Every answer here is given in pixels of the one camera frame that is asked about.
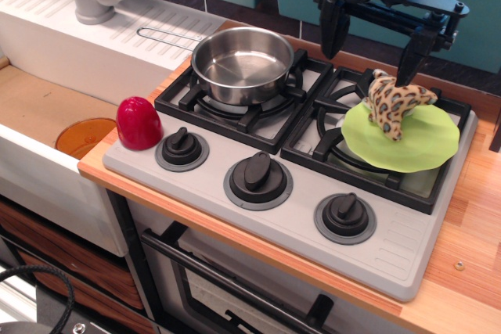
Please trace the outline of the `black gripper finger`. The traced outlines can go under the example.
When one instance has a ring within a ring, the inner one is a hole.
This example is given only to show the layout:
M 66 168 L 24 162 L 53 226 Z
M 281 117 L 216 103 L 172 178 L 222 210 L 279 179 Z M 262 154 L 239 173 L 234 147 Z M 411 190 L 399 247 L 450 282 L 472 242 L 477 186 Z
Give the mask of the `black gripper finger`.
M 398 72 L 397 86 L 409 85 L 417 75 L 430 54 L 431 37 L 425 33 L 414 33 L 401 55 Z
M 332 59 L 343 47 L 350 27 L 346 1 L 322 0 L 319 20 L 322 53 Z

